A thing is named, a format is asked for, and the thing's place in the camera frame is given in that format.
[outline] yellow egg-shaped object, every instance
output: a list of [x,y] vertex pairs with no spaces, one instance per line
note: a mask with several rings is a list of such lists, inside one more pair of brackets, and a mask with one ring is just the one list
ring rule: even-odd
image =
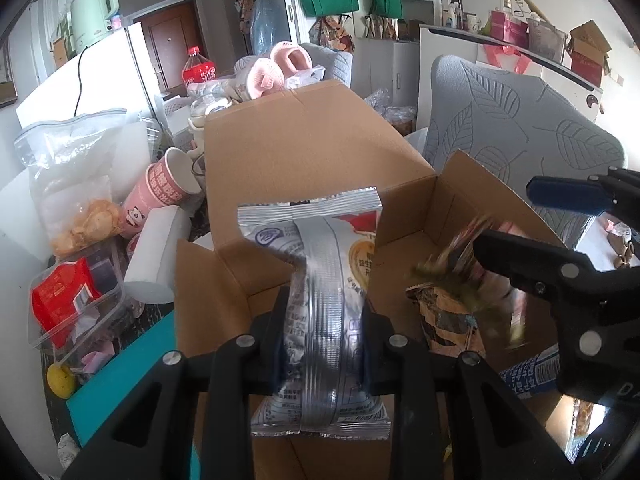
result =
[[47,369],[47,384],[60,399],[68,399],[76,390],[76,378],[66,365],[53,363]]

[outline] electric kettle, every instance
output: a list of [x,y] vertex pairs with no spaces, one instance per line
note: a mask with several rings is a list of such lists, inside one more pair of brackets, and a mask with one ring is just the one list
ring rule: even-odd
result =
[[78,54],[111,34],[110,20],[119,9],[118,0],[73,0],[71,2],[71,24]]

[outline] foil packaging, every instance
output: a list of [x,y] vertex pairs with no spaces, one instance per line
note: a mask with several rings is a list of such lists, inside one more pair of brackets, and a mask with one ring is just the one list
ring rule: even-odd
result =
[[284,380],[254,413],[253,434],[388,438],[382,400],[362,389],[362,309],[381,211],[375,188],[238,208],[244,237],[294,266]]

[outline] blue chip canister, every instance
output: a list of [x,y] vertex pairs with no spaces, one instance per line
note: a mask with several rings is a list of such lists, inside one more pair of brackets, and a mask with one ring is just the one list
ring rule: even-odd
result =
[[555,344],[532,358],[500,372],[500,378],[521,399],[553,390],[560,371],[560,354]]

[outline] soda bottle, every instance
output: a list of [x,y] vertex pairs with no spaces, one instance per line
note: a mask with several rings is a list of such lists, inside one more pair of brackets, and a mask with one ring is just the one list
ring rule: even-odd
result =
[[192,46],[188,52],[189,59],[182,69],[182,81],[185,86],[191,83],[204,83],[216,78],[215,63],[200,55],[199,46]]

